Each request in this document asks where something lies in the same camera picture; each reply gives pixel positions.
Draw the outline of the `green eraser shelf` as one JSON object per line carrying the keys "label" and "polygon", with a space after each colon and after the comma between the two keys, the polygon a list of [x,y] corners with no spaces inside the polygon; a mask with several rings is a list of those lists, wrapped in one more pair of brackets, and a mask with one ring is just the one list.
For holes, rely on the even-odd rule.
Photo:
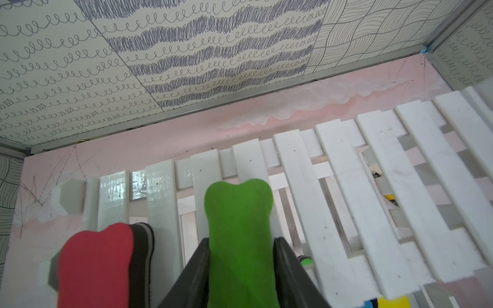
{"label": "green eraser shelf", "polygon": [[278,307],[268,183],[212,184],[205,193],[209,224],[209,307]]}

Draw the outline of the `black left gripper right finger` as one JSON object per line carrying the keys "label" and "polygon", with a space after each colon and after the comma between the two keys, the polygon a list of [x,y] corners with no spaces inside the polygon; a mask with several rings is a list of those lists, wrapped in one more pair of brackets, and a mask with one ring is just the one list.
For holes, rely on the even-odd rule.
{"label": "black left gripper right finger", "polygon": [[274,239],[273,262],[280,307],[331,307],[283,237]]}

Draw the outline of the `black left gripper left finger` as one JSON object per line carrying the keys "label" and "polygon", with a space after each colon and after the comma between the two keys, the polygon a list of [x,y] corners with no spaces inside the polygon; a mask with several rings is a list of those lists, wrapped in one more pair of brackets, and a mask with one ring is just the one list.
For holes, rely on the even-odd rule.
{"label": "black left gripper left finger", "polygon": [[207,307],[209,299],[209,238],[203,239],[159,308]]}

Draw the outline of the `yellow eraser shelf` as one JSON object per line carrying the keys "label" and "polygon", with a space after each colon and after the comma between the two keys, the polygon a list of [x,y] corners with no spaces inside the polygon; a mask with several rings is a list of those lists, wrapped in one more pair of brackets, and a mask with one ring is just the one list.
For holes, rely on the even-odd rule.
{"label": "yellow eraser shelf", "polygon": [[377,299],[378,308],[411,308],[410,301],[407,296],[401,296],[393,300],[387,300],[384,297]]}

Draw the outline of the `red eraser shelf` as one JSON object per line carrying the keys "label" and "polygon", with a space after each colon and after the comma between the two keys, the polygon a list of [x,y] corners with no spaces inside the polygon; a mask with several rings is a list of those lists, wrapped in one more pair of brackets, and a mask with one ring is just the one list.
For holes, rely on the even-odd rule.
{"label": "red eraser shelf", "polygon": [[75,234],[57,261],[58,307],[150,307],[154,243],[146,223]]}

